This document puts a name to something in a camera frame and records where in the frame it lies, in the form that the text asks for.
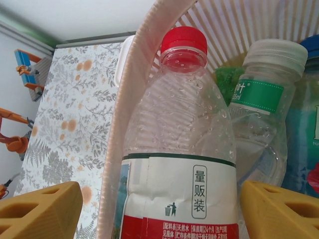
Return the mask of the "green bottle with yellow cap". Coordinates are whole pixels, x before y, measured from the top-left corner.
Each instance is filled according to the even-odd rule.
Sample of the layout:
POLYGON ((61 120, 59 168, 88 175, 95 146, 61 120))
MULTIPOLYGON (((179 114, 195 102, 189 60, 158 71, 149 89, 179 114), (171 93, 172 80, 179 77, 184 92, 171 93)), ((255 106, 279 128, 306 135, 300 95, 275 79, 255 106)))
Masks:
POLYGON ((217 86, 227 106, 231 102, 239 78, 243 73, 242 67, 220 67, 215 70, 217 86))

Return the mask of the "pink plastic waste bin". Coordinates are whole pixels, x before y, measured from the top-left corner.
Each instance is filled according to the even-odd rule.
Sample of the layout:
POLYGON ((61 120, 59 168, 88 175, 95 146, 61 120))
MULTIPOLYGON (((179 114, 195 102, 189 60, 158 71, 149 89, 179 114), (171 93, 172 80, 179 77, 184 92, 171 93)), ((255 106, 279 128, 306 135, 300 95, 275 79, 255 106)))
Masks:
MULTIPOLYGON (((300 42, 319 34, 319 0, 196 0, 172 28, 177 26, 204 33, 213 73, 221 66, 240 66, 257 40, 300 42)), ((159 55, 158 50, 149 78, 159 70, 159 55)))

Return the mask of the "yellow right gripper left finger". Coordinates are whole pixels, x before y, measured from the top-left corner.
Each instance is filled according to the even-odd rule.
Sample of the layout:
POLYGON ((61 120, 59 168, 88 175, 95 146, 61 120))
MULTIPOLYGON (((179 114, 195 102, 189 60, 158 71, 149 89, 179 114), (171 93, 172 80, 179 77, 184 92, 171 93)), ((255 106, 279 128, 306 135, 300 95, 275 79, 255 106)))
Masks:
POLYGON ((82 206, 76 181, 0 201, 0 239, 74 239, 82 206))

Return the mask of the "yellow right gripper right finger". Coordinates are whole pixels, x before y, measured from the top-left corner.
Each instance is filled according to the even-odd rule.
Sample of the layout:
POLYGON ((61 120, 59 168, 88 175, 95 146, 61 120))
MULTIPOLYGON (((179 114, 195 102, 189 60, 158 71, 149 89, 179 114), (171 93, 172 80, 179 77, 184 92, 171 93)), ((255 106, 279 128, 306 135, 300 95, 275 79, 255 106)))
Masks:
POLYGON ((319 239, 319 199, 245 181, 240 206, 249 239, 319 239))

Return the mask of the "blue cap clear water bottle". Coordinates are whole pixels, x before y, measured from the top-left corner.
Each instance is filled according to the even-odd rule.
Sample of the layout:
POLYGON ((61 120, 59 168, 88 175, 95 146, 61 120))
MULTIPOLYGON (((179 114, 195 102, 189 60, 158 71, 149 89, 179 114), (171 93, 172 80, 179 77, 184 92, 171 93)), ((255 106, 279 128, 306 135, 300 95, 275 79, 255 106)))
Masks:
POLYGON ((286 117, 288 158, 282 187, 319 198, 319 34, 301 45, 308 59, 286 117))

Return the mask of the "blue and orange wall sticker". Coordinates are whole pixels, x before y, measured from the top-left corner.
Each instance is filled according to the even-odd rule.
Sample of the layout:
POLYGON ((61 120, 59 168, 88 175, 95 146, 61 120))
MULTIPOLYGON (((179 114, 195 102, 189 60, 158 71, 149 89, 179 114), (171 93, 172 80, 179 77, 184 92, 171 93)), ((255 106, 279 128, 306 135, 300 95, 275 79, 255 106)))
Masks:
POLYGON ((32 101, 38 101, 43 92, 51 65, 50 58, 40 58, 29 52, 16 49, 16 71, 22 78, 23 85, 28 88, 32 101))

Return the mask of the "red cap red label bottle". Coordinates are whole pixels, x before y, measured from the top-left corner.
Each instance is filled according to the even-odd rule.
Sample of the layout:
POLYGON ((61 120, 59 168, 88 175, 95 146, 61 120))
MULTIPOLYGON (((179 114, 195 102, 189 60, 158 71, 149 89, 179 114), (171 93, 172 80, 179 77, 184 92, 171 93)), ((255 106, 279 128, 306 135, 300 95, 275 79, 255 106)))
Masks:
POLYGON ((235 139, 204 34, 176 27, 130 118, 114 239, 239 239, 235 139))

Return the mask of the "floral patterned tablecloth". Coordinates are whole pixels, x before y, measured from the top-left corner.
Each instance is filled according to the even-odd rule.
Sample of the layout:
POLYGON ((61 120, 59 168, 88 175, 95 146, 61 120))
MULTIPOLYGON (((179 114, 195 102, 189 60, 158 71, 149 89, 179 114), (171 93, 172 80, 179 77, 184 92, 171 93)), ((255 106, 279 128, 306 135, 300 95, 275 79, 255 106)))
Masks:
POLYGON ((15 195, 67 181, 83 206, 75 239, 96 239, 120 43, 57 49, 40 100, 15 195))

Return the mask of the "white cap green label bottle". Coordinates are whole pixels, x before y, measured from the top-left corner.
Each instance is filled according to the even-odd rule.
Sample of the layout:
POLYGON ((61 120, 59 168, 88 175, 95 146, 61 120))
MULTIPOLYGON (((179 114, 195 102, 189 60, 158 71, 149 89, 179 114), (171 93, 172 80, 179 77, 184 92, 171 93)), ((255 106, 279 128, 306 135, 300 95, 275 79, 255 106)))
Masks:
POLYGON ((236 139, 237 185, 280 186, 287 163, 286 116, 303 75, 308 51, 282 39, 254 42, 229 104, 236 139))

